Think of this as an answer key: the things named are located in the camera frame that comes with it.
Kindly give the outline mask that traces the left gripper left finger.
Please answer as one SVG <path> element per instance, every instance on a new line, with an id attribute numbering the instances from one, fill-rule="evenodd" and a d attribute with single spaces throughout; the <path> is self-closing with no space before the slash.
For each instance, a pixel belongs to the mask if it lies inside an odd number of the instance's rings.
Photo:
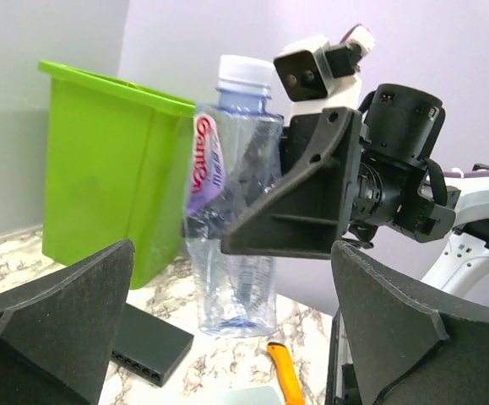
<path id="1" fill-rule="evenodd" d="M 120 240 L 0 293 L 0 404 L 96 404 L 133 271 Z"/>

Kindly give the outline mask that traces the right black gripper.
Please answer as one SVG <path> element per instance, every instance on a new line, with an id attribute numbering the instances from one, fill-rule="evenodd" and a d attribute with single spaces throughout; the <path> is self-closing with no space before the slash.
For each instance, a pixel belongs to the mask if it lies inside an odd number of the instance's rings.
<path id="1" fill-rule="evenodd" d="M 366 195 L 358 179 L 366 135 L 362 114 L 348 107 L 293 116 L 280 140 L 284 176 L 226 228 L 222 252 L 329 259 Z"/>

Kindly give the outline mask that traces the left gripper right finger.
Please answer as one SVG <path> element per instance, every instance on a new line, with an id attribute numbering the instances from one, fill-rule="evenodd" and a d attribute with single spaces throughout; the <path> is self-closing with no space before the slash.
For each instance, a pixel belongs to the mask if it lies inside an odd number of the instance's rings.
<path id="1" fill-rule="evenodd" d="M 334 285 L 364 404 L 489 404 L 489 307 L 336 241 Z"/>

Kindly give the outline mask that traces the small clear bottle back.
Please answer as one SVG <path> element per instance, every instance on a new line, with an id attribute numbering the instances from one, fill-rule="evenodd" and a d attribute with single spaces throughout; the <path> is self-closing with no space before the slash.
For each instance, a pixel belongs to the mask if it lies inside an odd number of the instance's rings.
<path id="1" fill-rule="evenodd" d="M 250 338 L 276 326 L 275 259 L 220 250 L 225 229 L 281 177 L 284 119 L 267 111 L 274 64 L 223 55 L 218 101 L 193 117 L 189 194 L 182 233 L 191 257 L 198 327 L 209 335 Z"/>

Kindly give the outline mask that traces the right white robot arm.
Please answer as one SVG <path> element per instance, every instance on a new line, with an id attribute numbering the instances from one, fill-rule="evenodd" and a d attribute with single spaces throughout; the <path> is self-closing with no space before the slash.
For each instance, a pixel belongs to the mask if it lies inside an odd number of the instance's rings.
<path id="1" fill-rule="evenodd" d="M 432 160 L 442 101 L 381 84 L 357 108 L 295 115 L 280 140 L 282 177 L 229 225 L 226 254 L 327 260 L 342 240 L 372 248 L 382 226 L 448 246 L 424 282 L 466 295 L 489 273 L 489 167 L 448 173 Z"/>

